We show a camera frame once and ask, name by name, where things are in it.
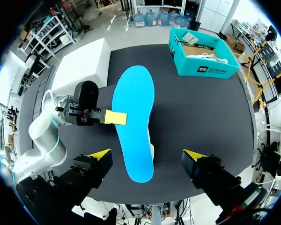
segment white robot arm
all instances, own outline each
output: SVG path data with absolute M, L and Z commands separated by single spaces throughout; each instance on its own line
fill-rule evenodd
M 65 125 L 65 116 L 56 111 L 64 107 L 70 96 L 54 96 L 48 90 L 43 97 L 42 112 L 31 123 L 29 135 L 37 148 L 25 152 L 16 162 L 12 172 L 16 182 L 26 177 L 35 178 L 45 169 L 62 164 L 67 157 L 67 150 L 58 136 L 58 128 Z
M 12 172 L 16 183 L 29 176 L 35 178 L 65 161 L 67 150 L 58 136 L 60 125 L 111 123 L 105 117 L 114 112 L 96 108 L 97 99 L 98 87 L 92 81 L 79 83 L 73 96 L 55 96 L 50 90 L 44 94 L 42 112 L 29 127 L 29 135 L 37 148 L 25 152 L 15 162 Z

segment blue insole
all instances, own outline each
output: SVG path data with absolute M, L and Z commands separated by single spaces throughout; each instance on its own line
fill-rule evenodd
M 154 173 L 148 123 L 154 102 L 151 74 L 142 66 L 128 68 L 113 93 L 112 110 L 127 113 L 126 125 L 115 125 L 129 177 L 148 182 Z

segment water jug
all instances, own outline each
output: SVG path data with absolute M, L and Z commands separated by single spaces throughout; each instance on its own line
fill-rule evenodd
M 192 19 L 190 18 L 189 13 L 186 13 L 186 16 L 184 18 L 185 18 L 185 28 L 188 29 L 189 26 L 191 25 Z
M 175 18 L 179 16 L 178 13 L 176 13 L 175 10 L 173 12 L 169 13 L 169 25 L 175 25 Z
M 184 28 L 185 27 L 185 22 L 186 22 L 185 18 L 182 15 L 177 16 L 175 18 L 175 25 L 174 25 L 174 27 L 176 27 L 176 28 Z
M 164 10 L 158 15 L 157 23 L 159 26 L 167 26 L 169 25 L 169 14 Z
M 135 26 L 137 28 L 144 27 L 145 26 L 145 15 L 138 11 L 138 14 L 134 16 Z
M 146 13 L 146 25 L 148 27 L 156 26 L 157 24 L 157 14 L 152 12 L 150 9 L 150 12 Z

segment teal shoe box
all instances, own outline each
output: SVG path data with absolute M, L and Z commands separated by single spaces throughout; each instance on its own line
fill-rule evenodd
M 190 45 L 184 41 L 187 33 L 194 35 L 198 41 Z M 239 70 L 239 64 L 229 47 L 220 38 L 187 29 L 171 28 L 169 48 L 174 58 L 177 72 L 180 76 L 202 76 L 229 79 Z M 208 59 L 187 58 L 193 54 L 214 54 L 228 63 Z

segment round black tabletop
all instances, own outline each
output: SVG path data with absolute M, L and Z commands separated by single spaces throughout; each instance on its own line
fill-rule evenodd
M 182 168 L 183 149 L 216 155 L 233 175 L 251 164 L 252 117 L 237 75 L 228 80 L 178 76 L 168 45 L 121 49 L 111 52 L 108 86 L 99 89 L 97 107 L 111 109 L 117 81 L 134 65 L 146 67 L 155 86 L 148 127 L 155 147 L 154 176 L 143 184 L 129 178 L 114 125 L 61 126 L 59 136 L 68 153 L 66 161 L 58 167 L 61 173 L 69 169 L 79 154 L 112 150 L 113 166 L 89 197 L 112 203 L 144 204 L 203 193 L 194 187 Z

